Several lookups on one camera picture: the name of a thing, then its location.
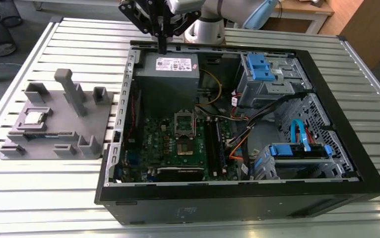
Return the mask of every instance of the metal table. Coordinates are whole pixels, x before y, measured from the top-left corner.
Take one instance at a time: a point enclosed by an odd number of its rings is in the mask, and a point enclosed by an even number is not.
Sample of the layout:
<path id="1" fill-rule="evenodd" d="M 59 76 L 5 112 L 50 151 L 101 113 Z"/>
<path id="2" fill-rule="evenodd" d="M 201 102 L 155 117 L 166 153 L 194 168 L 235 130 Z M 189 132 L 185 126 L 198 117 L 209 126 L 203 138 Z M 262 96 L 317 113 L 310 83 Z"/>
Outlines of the metal table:
<path id="1" fill-rule="evenodd" d="M 106 87 L 118 100 L 129 40 L 147 39 L 129 22 L 50 22 L 0 101 L 0 146 L 26 97 L 26 82 L 69 68 L 83 90 Z M 226 29 L 230 45 L 307 50 L 380 171 L 380 84 L 351 47 L 334 36 Z M 106 129 L 106 139 L 111 131 Z M 380 197 L 310 219 L 121 226 L 93 204 L 99 160 L 0 160 L 0 235 L 23 237 L 380 237 Z"/>

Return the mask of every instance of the blue cable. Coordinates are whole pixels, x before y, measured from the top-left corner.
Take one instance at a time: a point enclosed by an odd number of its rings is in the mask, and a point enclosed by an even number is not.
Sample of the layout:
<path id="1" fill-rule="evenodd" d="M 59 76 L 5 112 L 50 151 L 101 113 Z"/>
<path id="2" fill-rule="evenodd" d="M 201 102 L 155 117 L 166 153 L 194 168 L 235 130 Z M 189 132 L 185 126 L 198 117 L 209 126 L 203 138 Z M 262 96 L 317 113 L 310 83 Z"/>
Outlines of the blue cable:
<path id="1" fill-rule="evenodd" d="M 299 142 L 303 145 L 305 151 L 310 151 L 310 146 L 307 142 L 307 135 L 303 131 L 303 125 L 299 119 L 293 119 L 289 126 L 289 141 L 295 143 L 295 125 L 298 126 L 299 131 Z"/>

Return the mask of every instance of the sticker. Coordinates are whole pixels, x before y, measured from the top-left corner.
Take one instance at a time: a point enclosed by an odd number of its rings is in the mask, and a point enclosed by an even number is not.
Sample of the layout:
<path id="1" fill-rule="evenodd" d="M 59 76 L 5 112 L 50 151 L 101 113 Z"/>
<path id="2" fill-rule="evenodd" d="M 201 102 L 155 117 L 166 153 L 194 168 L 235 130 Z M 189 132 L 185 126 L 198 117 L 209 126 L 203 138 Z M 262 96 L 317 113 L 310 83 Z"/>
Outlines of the sticker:
<path id="1" fill-rule="evenodd" d="M 282 74 L 282 71 L 279 69 L 270 69 L 271 73 Z"/>
<path id="2" fill-rule="evenodd" d="M 237 98 L 231 98 L 231 99 L 230 99 L 230 105 L 231 105 L 233 107 L 237 106 L 237 101 L 238 101 Z"/>
<path id="3" fill-rule="evenodd" d="M 249 169 L 243 164 L 241 164 L 241 171 L 245 173 L 245 175 L 247 175 Z"/>
<path id="4" fill-rule="evenodd" d="M 159 71 L 190 71 L 190 59 L 157 58 L 155 70 Z"/>

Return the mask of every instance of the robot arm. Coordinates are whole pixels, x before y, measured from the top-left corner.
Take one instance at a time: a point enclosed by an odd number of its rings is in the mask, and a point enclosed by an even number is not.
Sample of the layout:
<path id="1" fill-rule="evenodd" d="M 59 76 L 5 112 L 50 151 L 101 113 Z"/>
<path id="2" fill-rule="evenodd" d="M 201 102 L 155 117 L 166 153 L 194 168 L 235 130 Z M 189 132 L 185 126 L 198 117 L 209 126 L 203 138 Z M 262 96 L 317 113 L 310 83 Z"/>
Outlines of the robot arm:
<path id="1" fill-rule="evenodd" d="M 166 42 L 197 20 L 202 4 L 203 0 L 122 0 L 118 10 L 138 30 L 157 39 L 158 52 L 165 54 Z"/>
<path id="2" fill-rule="evenodd" d="M 158 52 L 183 32 L 193 43 L 223 40 L 222 17 L 249 29 L 258 29 L 278 0 L 121 0 L 118 9 L 138 30 L 157 40 Z"/>

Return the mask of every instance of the blue tab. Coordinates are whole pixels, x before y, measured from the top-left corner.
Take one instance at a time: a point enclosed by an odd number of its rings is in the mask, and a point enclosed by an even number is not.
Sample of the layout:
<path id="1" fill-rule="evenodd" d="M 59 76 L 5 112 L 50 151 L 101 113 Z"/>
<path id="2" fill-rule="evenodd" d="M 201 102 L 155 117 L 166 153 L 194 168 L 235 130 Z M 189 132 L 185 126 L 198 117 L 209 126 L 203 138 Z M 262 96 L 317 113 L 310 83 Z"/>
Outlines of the blue tab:
<path id="1" fill-rule="evenodd" d="M 259 157 L 259 158 L 257 159 L 257 161 L 255 161 L 255 163 L 254 163 L 254 169 L 255 169 L 255 167 L 261 164 L 261 161 L 262 161 L 262 157 Z"/>
<path id="2" fill-rule="evenodd" d="M 271 156 L 277 155 L 277 152 L 273 146 L 269 146 L 269 152 Z"/>
<path id="3" fill-rule="evenodd" d="M 274 148 L 277 150 L 277 155 L 281 155 L 281 156 L 293 155 L 289 145 L 274 145 Z"/>
<path id="4" fill-rule="evenodd" d="M 255 81 L 274 81 L 275 77 L 269 71 L 269 63 L 262 54 L 247 54 L 247 65 Z"/>
<path id="5" fill-rule="evenodd" d="M 333 148 L 329 145 L 323 145 L 323 149 L 327 156 L 333 155 Z"/>

